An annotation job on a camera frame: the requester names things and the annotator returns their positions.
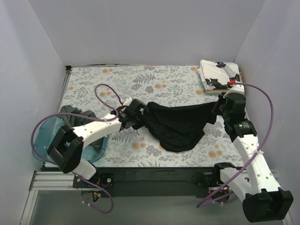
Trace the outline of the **black t shirt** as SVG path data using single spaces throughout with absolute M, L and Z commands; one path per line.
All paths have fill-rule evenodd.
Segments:
M 215 102 L 199 105 L 166 107 L 155 102 L 146 105 L 145 127 L 160 145 L 170 152 L 193 149 L 204 136 L 207 123 L 215 124 Z

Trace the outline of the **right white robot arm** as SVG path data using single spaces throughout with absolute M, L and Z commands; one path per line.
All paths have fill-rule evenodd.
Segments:
M 242 202 L 243 212 L 251 223 L 283 220 L 293 203 L 290 191 L 284 191 L 269 169 L 263 153 L 258 149 L 257 131 L 246 118 L 246 98 L 240 93 L 222 93 L 213 113 L 222 116 L 225 132 L 238 150 L 248 179 L 238 175 L 230 163 L 215 165 L 213 183 L 229 188 Z

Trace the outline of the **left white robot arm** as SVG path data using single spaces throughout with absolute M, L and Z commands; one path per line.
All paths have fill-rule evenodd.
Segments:
M 80 176 L 88 187 L 96 187 L 101 173 L 82 157 L 83 149 L 110 134 L 143 127 L 146 112 L 146 105 L 133 99 L 97 121 L 77 127 L 62 126 L 48 147 L 47 155 L 63 173 L 73 173 Z

